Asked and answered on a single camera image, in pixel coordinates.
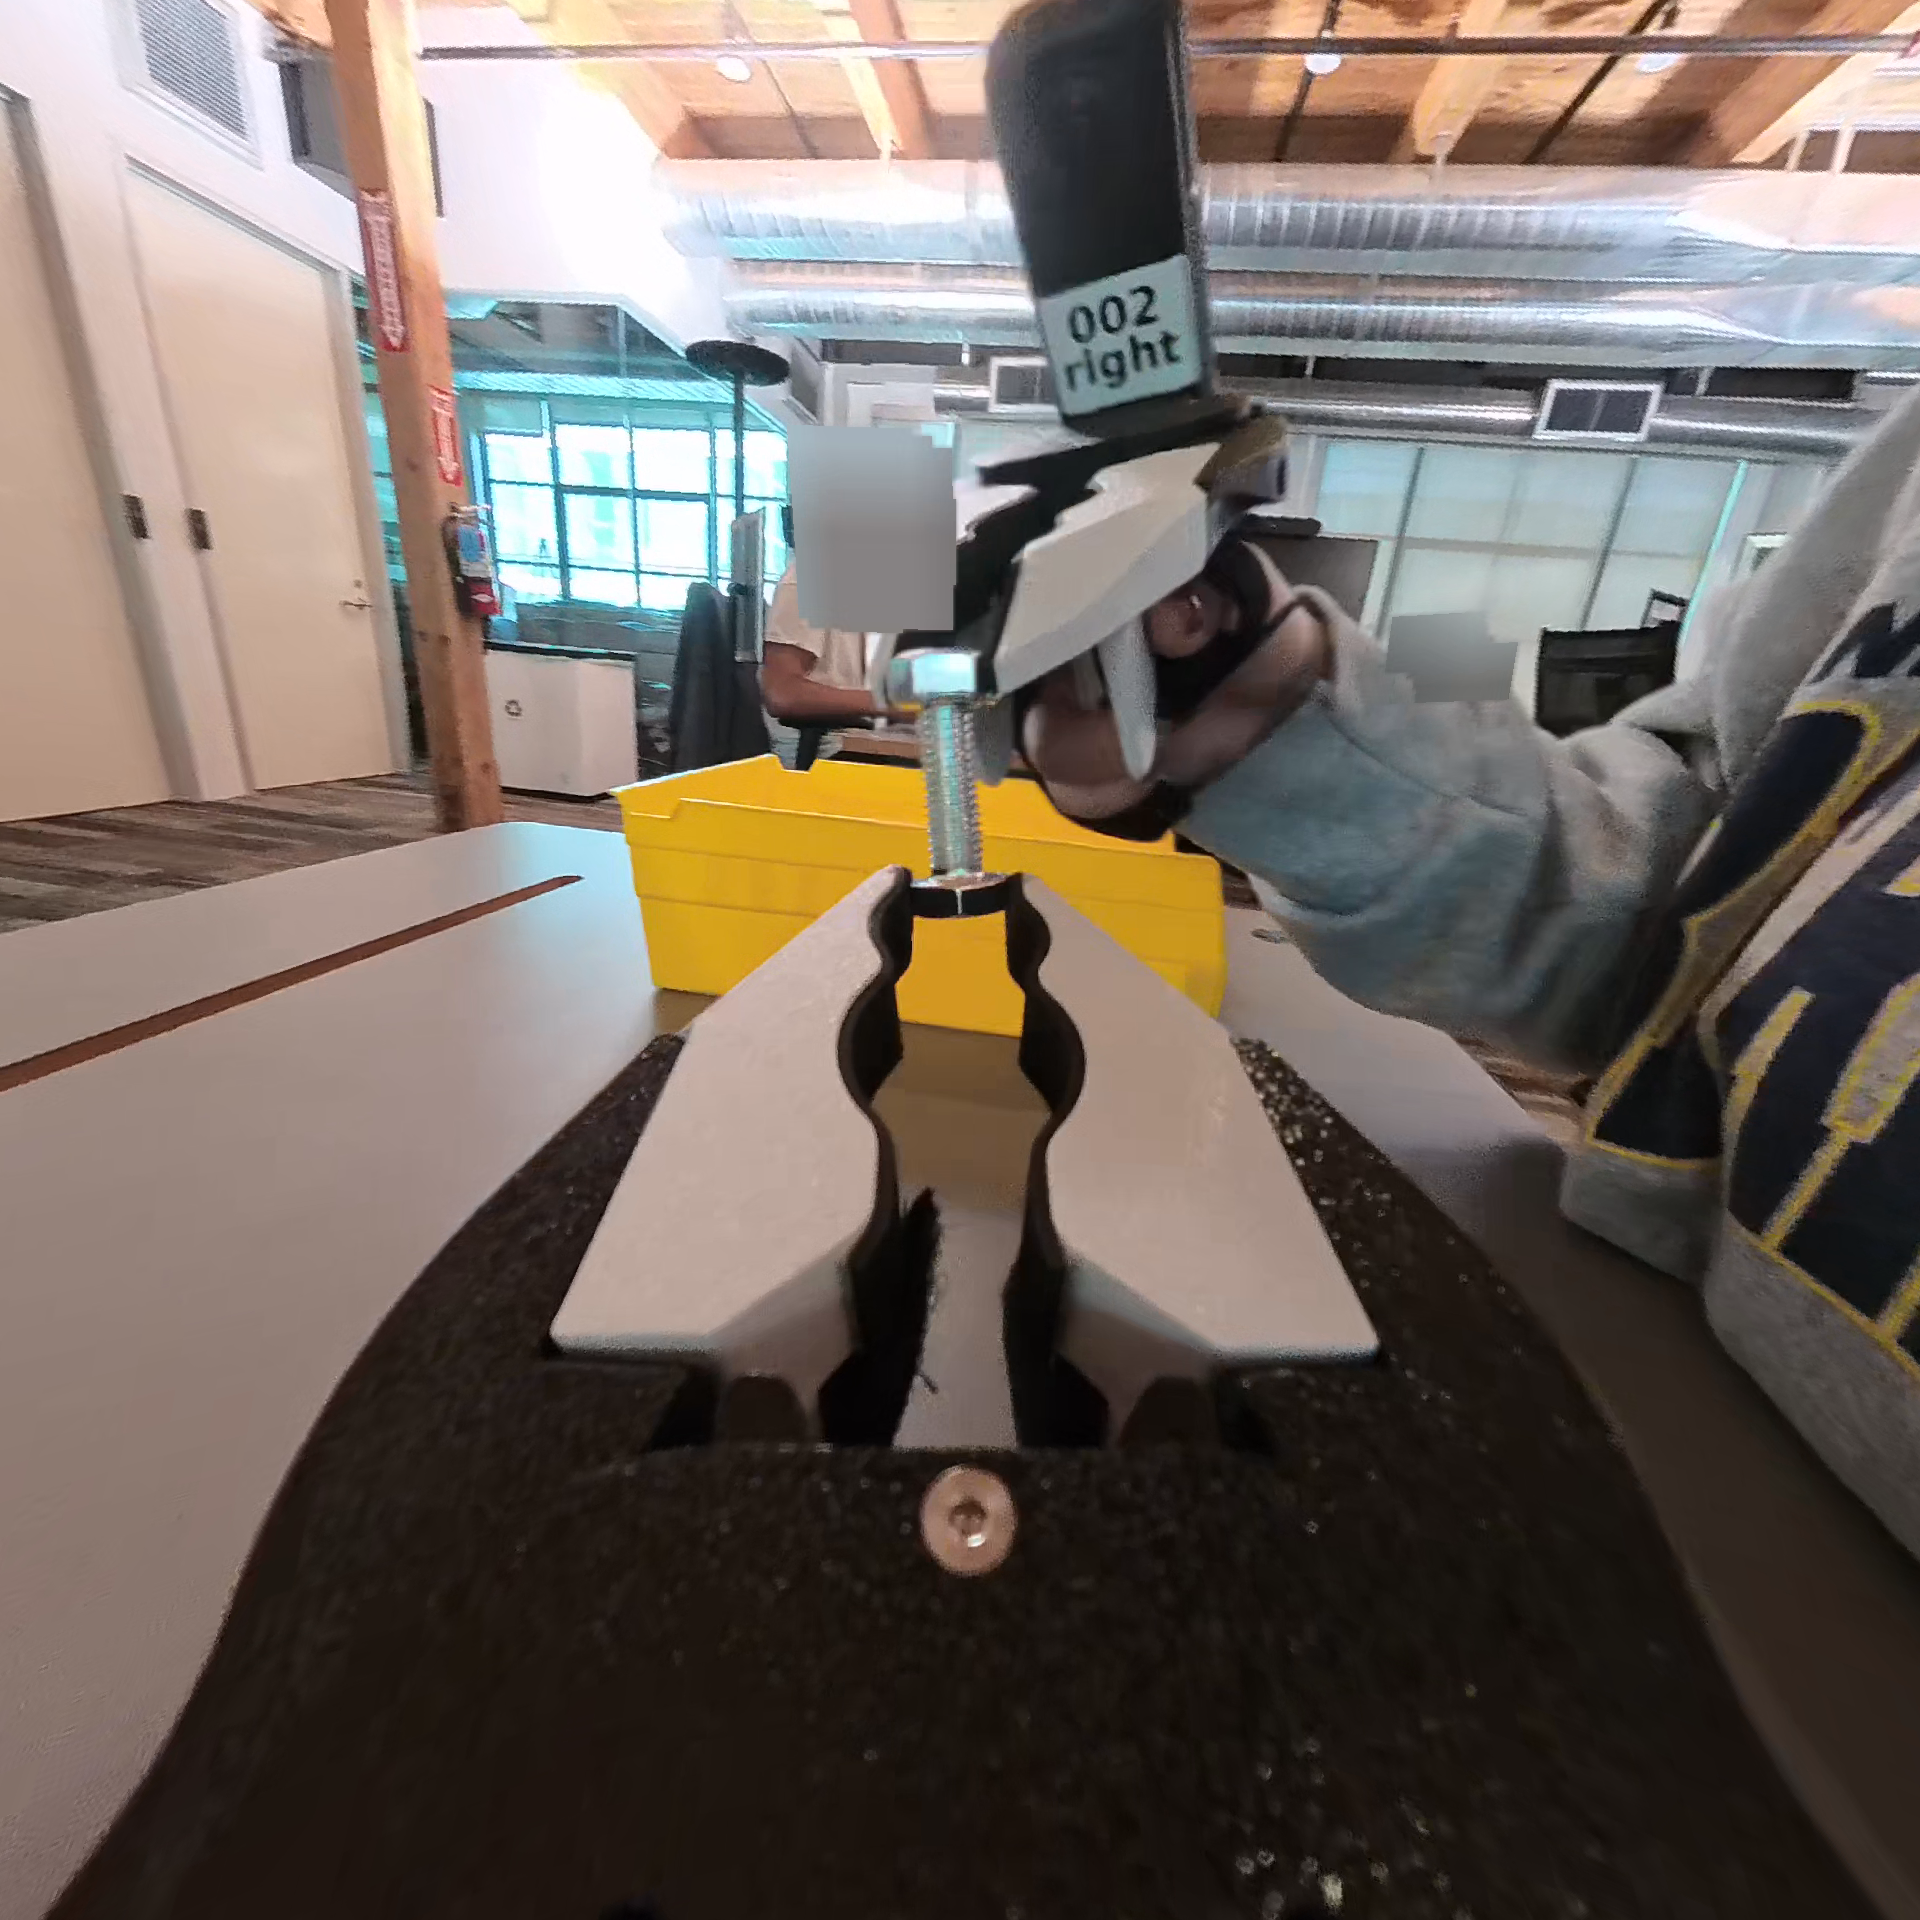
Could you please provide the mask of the yellow plastic bin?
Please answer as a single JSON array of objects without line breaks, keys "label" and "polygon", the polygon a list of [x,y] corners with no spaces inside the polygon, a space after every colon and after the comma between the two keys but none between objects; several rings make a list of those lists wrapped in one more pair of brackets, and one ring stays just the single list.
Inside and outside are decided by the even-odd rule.
[{"label": "yellow plastic bin", "polygon": [[[903,767],[777,756],[615,791],[653,983],[727,994],[881,869],[929,871],[927,791]],[[1228,985],[1218,864],[1063,818],[1032,780],[978,791],[993,871],[1032,874],[1207,1015]]]}]

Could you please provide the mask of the silver threaded bolt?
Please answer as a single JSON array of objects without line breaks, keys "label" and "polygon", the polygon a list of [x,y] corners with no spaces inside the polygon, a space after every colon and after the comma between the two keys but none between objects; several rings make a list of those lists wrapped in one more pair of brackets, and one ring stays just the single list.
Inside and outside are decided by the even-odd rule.
[{"label": "silver threaded bolt", "polygon": [[929,876],[912,881],[916,921],[999,915],[1011,879],[991,871],[976,794],[976,704],[943,697],[920,708],[920,756],[929,811]]}]

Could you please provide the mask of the silver air duct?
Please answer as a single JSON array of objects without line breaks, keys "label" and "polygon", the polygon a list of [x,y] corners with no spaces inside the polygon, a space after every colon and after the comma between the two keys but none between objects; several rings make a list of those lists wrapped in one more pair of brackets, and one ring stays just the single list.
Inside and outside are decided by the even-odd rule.
[{"label": "silver air duct", "polygon": [[[986,160],[672,160],[656,217],[685,257],[1017,267]],[[1916,177],[1763,170],[1218,162],[1223,272],[1546,281],[1916,281]]]},{"label": "silver air duct", "polygon": [[[723,290],[749,333],[1041,347],[1017,272],[740,260]],[[1608,283],[1218,272],[1223,352],[1914,372],[1914,285]]]}]

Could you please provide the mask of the wall vent grille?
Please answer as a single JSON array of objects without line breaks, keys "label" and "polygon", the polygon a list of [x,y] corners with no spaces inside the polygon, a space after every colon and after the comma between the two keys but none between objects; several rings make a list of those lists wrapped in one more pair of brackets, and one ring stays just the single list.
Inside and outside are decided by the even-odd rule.
[{"label": "wall vent grille", "polygon": [[128,92],[226,154],[257,160],[244,36],[226,3],[109,3]]}]

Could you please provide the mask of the black round floor lamp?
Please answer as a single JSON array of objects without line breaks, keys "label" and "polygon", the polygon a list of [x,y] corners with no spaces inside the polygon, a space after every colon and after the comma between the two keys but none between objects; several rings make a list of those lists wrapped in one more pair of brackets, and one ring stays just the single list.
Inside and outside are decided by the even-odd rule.
[{"label": "black round floor lamp", "polygon": [[739,338],[708,338],[685,347],[689,364],[729,386],[732,399],[732,493],[727,611],[735,661],[756,666],[764,629],[764,514],[748,506],[748,391],[786,381],[786,360]]}]

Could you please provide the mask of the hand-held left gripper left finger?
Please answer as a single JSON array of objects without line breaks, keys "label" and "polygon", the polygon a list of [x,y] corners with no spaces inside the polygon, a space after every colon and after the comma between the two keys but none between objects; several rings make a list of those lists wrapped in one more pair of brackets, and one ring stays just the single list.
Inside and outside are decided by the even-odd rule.
[{"label": "hand-held left gripper left finger", "polygon": [[684,1028],[552,1324],[560,1356],[765,1380],[828,1445],[896,1440],[943,1237],[875,1113],[912,936],[911,876],[883,869]]}]

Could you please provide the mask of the dark jacket on chair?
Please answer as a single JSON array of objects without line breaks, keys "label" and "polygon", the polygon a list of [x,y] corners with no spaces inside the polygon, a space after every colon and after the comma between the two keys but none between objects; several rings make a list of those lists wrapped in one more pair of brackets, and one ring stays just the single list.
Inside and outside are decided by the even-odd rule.
[{"label": "dark jacket on chair", "polygon": [[689,588],[666,735],[674,776],[772,751],[756,667],[736,658],[732,601],[712,583]]}]

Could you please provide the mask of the black mesh office chair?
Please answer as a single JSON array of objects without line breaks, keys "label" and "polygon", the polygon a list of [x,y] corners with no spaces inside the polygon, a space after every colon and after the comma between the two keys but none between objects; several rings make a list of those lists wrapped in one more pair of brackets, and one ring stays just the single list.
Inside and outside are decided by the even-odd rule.
[{"label": "black mesh office chair", "polygon": [[1683,624],[1543,631],[1535,658],[1535,725],[1552,736],[1595,730],[1674,684]]}]

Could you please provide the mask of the white door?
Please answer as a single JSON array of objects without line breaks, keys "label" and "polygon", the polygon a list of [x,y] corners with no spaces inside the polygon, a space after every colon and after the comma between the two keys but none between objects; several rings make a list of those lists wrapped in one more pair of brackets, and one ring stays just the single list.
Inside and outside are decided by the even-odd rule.
[{"label": "white door", "polygon": [[105,444],[32,120],[3,107],[3,818],[163,800]]},{"label": "white door", "polygon": [[148,162],[121,195],[184,791],[394,776],[410,739],[347,274]]}]

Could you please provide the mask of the long red sign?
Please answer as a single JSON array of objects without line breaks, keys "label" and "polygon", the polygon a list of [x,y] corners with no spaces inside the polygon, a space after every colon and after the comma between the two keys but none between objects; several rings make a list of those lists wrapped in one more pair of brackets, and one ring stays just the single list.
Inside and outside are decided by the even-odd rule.
[{"label": "long red sign", "polygon": [[357,195],[357,220],[364,241],[369,314],[380,352],[410,352],[411,330],[403,290],[399,228],[394,200],[387,191]]}]

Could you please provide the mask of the person's right hand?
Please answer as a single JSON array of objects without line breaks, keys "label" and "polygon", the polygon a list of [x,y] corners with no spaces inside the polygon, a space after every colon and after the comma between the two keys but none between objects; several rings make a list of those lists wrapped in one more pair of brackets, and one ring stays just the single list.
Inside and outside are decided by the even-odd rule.
[{"label": "person's right hand", "polygon": [[1146,608],[1135,631],[1149,661],[1149,764],[1132,768],[1128,747],[1146,736],[1124,725],[1093,653],[1019,697],[1019,752],[1067,820],[1122,842],[1159,842],[1307,704],[1330,672],[1333,615],[1260,544],[1233,536],[1199,577]]}]

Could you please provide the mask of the person's right forearm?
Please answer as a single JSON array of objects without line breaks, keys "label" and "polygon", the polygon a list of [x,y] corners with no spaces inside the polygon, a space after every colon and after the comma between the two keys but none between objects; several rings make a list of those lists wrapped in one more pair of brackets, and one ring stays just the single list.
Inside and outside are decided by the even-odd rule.
[{"label": "person's right forearm", "polygon": [[1674,967],[1684,888],[1839,795],[1858,714],[1916,721],[1916,395],[1884,417],[1691,669],[1551,736],[1514,704],[1418,704],[1322,593],[1328,674],[1188,811],[1290,939],[1383,1015],[1595,1073]]}]

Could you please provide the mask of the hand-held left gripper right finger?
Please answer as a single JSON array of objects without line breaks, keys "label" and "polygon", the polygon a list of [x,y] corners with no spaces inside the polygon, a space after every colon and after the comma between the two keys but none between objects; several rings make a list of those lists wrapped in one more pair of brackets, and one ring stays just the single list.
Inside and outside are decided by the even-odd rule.
[{"label": "hand-held left gripper right finger", "polygon": [[1164,1384],[1368,1365],[1378,1333],[1231,1033],[1043,881],[1011,881],[1045,1106],[1001,1293],[1019,1445],[1114,1445]]}]

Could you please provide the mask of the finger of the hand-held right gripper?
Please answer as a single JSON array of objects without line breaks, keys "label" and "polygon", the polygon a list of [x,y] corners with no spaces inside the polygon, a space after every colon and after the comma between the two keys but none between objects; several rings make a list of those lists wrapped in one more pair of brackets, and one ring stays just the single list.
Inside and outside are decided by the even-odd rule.
[{"label": "finger of the hand-held right gripper", "polygon": [[1114,631],[1114,531],[1097,453],[986,465],[956,493],[953,634],[976,653],[1063,666]]},{"label": "finger of the hand-held right gripper", "polygon": [[1097,650],[1202,572],[1215,457],[1217,445],[1185,445],[1100,469],[1091,497],[1025,547],[993,650],[999,697]]}]

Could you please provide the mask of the wooden post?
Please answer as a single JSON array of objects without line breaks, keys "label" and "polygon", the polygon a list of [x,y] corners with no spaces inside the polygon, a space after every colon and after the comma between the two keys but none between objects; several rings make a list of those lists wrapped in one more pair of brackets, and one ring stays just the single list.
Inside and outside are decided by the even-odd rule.
[{"label": "wooden post", "polygon": [[411,345],[410,352],[380,352],[371,341],[439,825],[448,833],[492,828],[503,823],[506,807],[485,629],[456,600],[442,540],[445,514],[471,498],[466,475],[463,489],[439,481],[426,400],[428,388],[456,395],[456,377],[413,11],[400,3],[325,3],[323,10],[354,204],[362,191],[387,191],[399,228]]}]

